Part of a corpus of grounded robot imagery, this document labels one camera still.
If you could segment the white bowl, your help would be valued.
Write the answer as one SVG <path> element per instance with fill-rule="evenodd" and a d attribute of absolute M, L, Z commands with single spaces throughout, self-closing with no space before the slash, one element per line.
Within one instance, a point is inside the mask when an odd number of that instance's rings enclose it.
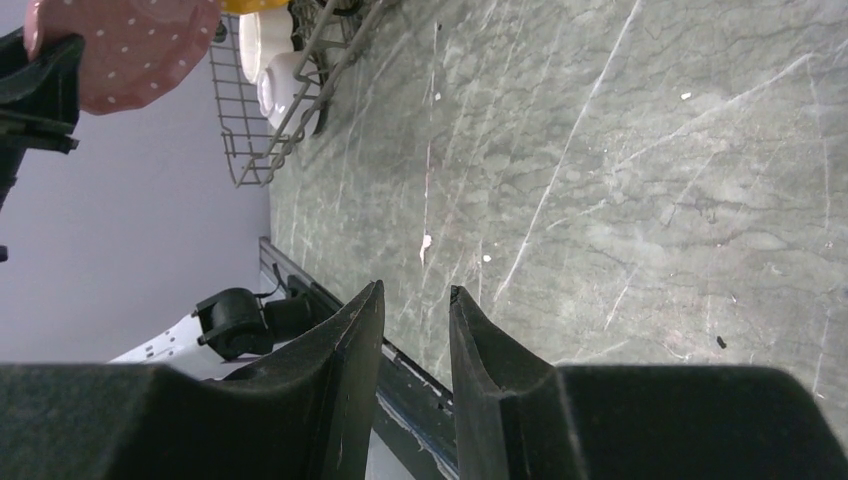
<path fill-rule="evenodd" d="M 296 108 L 292 108 L 296 96 L 300 93 L 305 82 L 297 80 L 294 68 L 301 58 L 301 52 L 281 53 L 276 55 L 259 74 L 257 80 L 257 98 L 260 113 L 266 117 L 272 127 L 278 128 L 286 114 L 292 110 L 292 117 L 283 129 L 283 134 L 293 136 L 301 124 L 304 113 L 314 104 L 315 97 L 321 91 L 322 81 L 317 73 L 317 67 L 312 60 L 306 60 L 301 71 L 309 77 L 306 97 Z"/>

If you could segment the red plate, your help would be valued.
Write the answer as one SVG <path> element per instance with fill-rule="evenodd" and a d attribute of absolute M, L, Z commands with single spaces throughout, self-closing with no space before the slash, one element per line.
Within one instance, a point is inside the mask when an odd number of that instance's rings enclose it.
<path fill-rule="evenodd" d="M 24 45 L 35 59 L 66 36 L 81 36 L 80 109 L 108 115 L 176 88 L 206 55 L 220 16 L 208 0 L 30 1 Z"/>

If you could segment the yellow polka dot plate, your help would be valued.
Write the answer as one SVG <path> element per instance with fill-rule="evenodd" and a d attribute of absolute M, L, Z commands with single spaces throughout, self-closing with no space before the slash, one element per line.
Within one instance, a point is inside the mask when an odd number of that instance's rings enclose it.
<path fill-rule="evenodd" d="M 290 0 L 216 0 L 220 10 L 245 15 L 287 6 Z"/>

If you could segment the grey wire dish rack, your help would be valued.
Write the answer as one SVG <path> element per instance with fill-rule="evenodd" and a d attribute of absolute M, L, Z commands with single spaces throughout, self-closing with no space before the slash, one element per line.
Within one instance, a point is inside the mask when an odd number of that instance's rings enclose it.
<path fill-rule="evenodd" d="M 224 1 L 209 63 L 237 187 L 265 186 L 319 134 L 387 1 Z"/>

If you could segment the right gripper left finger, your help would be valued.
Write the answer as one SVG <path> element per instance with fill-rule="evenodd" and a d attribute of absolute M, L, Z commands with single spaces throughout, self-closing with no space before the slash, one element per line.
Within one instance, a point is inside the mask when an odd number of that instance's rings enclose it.
<path fill-rule="evenodd" d="M 361 479 L 384 285 L 219 381 L 163 364 L 1 369 L 5 479 Z"/>

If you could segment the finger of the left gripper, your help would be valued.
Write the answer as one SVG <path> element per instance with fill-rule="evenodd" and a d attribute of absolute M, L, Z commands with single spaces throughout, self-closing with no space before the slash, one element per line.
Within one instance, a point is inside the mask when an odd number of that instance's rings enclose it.
<path fill-rule="evenodd" d="M 79 68 L 85 40 L 71 34 L 29 59 L 17 29 L 1 38 L 1 154 L 29 149 L 67 154 L 80 117 Z"/>

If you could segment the floral scalloped small plate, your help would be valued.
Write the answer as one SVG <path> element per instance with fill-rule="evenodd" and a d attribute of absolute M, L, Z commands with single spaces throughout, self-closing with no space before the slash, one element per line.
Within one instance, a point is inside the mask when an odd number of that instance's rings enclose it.
<path fill-rule="evenodd" d="M 281 53 L 295 50 L 294 20 L 287 6 L 239 17 L 239 55 L 245 79 L 255 85 L 259 74 Z"/>

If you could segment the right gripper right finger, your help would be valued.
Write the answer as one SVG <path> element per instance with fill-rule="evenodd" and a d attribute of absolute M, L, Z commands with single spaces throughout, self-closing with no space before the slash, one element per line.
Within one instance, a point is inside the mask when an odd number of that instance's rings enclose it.
<path fill-rule="evenodd" d="M 754 366 L 565 365 L 450 297 L 463 479 L 843 479 L 812 396 Z"/>

